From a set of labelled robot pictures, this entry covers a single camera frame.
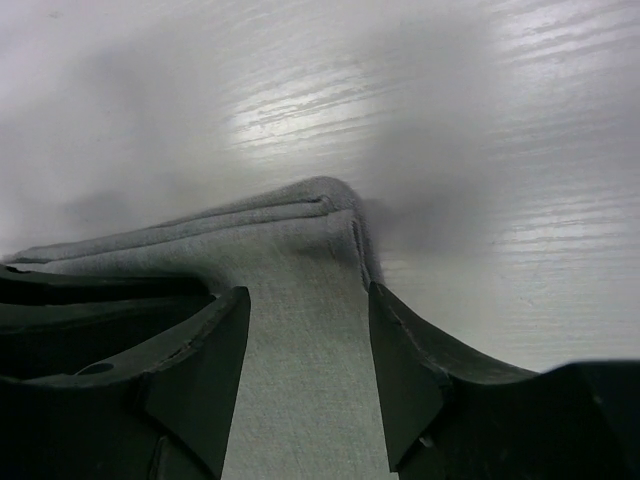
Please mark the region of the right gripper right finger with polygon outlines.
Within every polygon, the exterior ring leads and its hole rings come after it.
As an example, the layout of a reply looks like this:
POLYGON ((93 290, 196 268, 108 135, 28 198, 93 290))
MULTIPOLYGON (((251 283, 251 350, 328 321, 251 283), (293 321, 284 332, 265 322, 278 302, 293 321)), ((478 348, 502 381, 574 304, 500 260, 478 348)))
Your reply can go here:
POLYGON ((492 358, 369 288, 388 462, 402 479, 635 479, 639 364, 536 373, 492 358))

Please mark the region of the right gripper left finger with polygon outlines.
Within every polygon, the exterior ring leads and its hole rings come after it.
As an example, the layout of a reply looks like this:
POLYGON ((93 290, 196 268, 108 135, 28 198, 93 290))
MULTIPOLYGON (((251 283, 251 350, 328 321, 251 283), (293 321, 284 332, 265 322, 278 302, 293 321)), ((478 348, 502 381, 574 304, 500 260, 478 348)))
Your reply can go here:
POLYGON ((1 270, 5 479, 218 479, 244 287, 1 270))

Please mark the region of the grey cloth napkin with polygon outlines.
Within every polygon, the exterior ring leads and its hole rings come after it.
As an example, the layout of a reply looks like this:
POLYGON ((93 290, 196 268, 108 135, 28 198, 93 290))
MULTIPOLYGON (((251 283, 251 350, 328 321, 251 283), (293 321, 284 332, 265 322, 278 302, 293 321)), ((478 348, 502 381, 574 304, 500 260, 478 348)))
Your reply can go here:
POLYGON ((368 332, 381 279, 360 198, 316 177, 124 234, 32 247, 10 264, 79 275, 190 274, 244 286, 248 344, 226 479, 389 477, 368 332))

